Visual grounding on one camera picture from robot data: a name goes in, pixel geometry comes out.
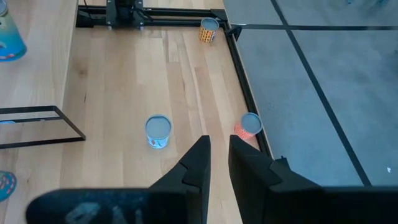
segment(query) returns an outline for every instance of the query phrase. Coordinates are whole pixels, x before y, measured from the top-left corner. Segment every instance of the tin can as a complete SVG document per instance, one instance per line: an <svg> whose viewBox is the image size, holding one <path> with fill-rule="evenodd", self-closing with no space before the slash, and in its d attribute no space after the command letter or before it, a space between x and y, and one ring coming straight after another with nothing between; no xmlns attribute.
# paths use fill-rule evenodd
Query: tin can
<svg viewBox="0 0 398 224"><path fill-rule="evenodd" d="M218 24L216 19L213 18L204 18L200 22L200 32L199 38L201 41L210 43L214 40L216 36L216 31L220 25Z"/></svg>
<svg viewBox="0 0 398 224"><path fill-rule="evenodd" d="M251 139L262 130L260 117L254 113L246 113L242 119L235 124L234 132L241 139Z"/></svg>
<svg viewBox="0 0 398 224"><path fill-rule="evenodd" d="M145 123L148 144L155 149L162 149L168 145L171 130L172 123L161 114L151 116Z"/></svg>
<svg viewBox="0 0 398 224"><path fill-rule="evenodd" d="M6 2L0 0L0 62L17 60L25 55L26 50Z"/></svg>

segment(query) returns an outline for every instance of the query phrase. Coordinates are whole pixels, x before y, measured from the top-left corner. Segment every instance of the yellow can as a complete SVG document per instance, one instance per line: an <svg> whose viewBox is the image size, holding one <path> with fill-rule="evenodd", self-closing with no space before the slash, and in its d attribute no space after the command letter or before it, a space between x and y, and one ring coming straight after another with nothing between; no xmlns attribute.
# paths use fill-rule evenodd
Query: yellow can
<svg viewBox="0 0 398 224"><path fill-rule="evenodd" d="M214 40L216 36L216 31L220 25L218 24L216 19L213 18L204 18L200 23L200 33L199 38L201 41L210 43Z"/></svg>

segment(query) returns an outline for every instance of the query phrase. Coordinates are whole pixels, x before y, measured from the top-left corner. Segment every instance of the black metal frame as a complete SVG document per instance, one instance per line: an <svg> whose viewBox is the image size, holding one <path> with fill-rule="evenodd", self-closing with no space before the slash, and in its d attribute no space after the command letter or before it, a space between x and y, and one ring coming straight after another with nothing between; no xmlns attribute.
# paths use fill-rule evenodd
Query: black metal frame
<svg viewBox="0 0 398 224"><path fill-rule="evenodd" d="M62 113L62 111L57 106L28 106L28 107L19 107L19 108L0 108L0 114L37 113L37 112L51 112L51 111L56 112L58 116L44 117L44 118L29 118L29 119L9 119L9 120L0 121L0 125L12 124L12 123L55 121L62 119L64 120L64 122L66 122L69 125L69 127L71 127L79 135L79 137L0 144L0 149L9 149L9 148L26 147L26 146L40 146L45 144L68 143L68 142L77 142L77 141L86 140L86 136L69 120L69 118L64 113Z"/></svg>
<svg viewBox="0 0 398 224"><path fill-rule="evenodd" d="M224 35L231 53L239 84L242 89L246 107L249 112L258 114L249 82L246 78L244 67L239 56L236 40L241 33L241 27L231 27L224 9L169 9L156 7L142 7L142 0L124 0L130 4L120 4L121 0L108 0L106 6L78 6L76 27L108 26L112 28L144 26L169 26L169 27L200 27L202 17L216 19L224 30ZM141 15L132 9L132 5L139 6L143 11ZM192 17L192 19L160 19L167 17ZM271 155L265 132L256 135L259 149Z"/></svg>

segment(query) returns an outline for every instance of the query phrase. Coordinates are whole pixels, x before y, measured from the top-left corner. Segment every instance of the blue cup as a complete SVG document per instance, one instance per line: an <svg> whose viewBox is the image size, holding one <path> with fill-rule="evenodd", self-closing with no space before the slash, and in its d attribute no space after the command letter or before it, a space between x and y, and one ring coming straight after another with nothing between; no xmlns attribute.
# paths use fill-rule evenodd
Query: blue cup
<svg viewBox="0 0 398 224"><path fill-rule="evenodd" d="M145 123L148 144L155 149L162 149L168 145L171 130L172 123L161 114L151 116Z"/></svg>
<svg viewBox="0 0 398 224"><path fill-rule="evenodd" d="M26 45L12 19L6 2L0 0L0 62L10 62L25 55Z"/></svg>

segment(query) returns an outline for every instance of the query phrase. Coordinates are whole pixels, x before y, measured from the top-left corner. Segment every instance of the orange can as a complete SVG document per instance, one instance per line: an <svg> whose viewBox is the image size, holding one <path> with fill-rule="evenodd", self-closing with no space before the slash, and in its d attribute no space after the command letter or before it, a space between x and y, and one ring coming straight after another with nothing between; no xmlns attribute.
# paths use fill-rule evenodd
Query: orange can
<svg viewBox="0 0 398 224"><path fill-rule="evenodd" d="M210 43L214 40L216 36L216 31L220 25L218 24L216 19L213 18L204 18L200 23L200 32L199 38L201 41Z"/></svg>
<svg viewBox="0 0 398 224"><path fill-rule="evenodd" d="M246 113L242 119L235 124L234 132L241 139L251 139L262 130L260 117L254 113Z"/></svg>

